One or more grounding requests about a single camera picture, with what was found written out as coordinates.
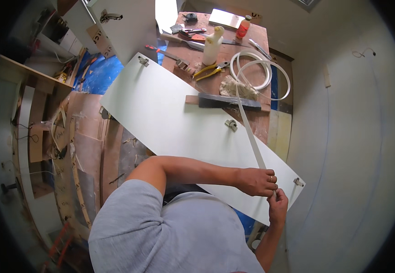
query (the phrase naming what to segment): white door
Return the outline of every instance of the white door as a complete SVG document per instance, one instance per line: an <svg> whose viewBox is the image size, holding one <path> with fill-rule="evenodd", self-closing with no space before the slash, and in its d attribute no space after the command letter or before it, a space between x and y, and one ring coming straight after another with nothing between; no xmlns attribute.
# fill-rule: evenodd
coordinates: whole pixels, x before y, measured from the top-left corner
<svg viewBox="0 0 395 273"><path fill-rule="evenodd" d="M144 52L152 60L157 60L156 52L145 49L145 45L157 46L155 0L91 0L87 7L124 66L137 52ZM101 23L104 10L123 17Z"/></svg>

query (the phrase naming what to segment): cloth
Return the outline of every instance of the cloth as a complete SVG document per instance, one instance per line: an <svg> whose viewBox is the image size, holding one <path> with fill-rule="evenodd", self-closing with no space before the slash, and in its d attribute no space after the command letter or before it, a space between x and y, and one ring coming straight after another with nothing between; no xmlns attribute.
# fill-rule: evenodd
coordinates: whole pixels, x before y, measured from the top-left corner
<svg viewBox="0 0 395 273"><path fill-rule="evenodd" d="M161 193L137 179L109 196L88 243L95 272L264 272L230 206L187 192L162 207Z"/></svg>

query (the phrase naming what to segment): yellow-handled pliers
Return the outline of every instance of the yellow-handled pliers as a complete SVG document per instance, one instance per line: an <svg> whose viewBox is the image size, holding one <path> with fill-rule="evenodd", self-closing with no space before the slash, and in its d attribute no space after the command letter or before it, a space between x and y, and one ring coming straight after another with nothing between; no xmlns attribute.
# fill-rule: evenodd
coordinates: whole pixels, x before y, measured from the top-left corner
<svg viewBox="0 0 395 273"><path fill-rule="evenodd" d="M207 77L209 77L211 75L216 74L217 72L222 71L222 68L225 68L225 67L229 67L229 62L228 61L225 61L225 62L222 62L222 63L217 63L217 64L215 63L213 65L207 66L206 68L203 68L202 70L199 70L198 72L193 74L193 76L191 78L194 79L197 75L201 74L202 72L207 71L207 70L212 69L212 68L215 68L213 72L211 72L208 75L205 75L203 77L200 77L200 78L196 79L196 81L201 80L201 79L205 79L205 78L207 78Z"/></svg>

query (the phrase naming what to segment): plastic spray bottle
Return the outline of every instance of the plastic spray bottle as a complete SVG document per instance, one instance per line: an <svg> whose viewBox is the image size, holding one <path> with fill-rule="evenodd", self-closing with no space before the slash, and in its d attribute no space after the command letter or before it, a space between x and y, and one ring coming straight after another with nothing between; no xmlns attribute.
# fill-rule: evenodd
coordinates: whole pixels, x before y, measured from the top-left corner
<svg viewBox="0 0 395 273"><path fill-rule="evenodd" d="M217 54L219 54L220 45L223 41L223 33L225 29L221 26L214 27L214 33L210 34L205 39L204 58L202 62L206 66L210 66L217 61Z"/></svg>

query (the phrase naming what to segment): man's hand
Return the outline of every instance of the man's hand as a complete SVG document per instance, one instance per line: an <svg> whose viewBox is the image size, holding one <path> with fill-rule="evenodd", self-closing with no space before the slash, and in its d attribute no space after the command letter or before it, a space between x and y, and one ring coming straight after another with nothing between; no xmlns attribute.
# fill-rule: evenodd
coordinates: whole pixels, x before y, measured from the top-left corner
<svg viewBox="0 0 395 273"><path fill-rule="evenodd" d="M277 189L276 194L267 198L269 202L269 221L271 225L283 227L287 214L288 198L282 189Z"/></svg>
<svg viewBox="0 0 395 273"><path fill-rule="evenodd" d="M272 196L278 188L277 177L272 169L238 169L235 186L250 196Z"/></svg>

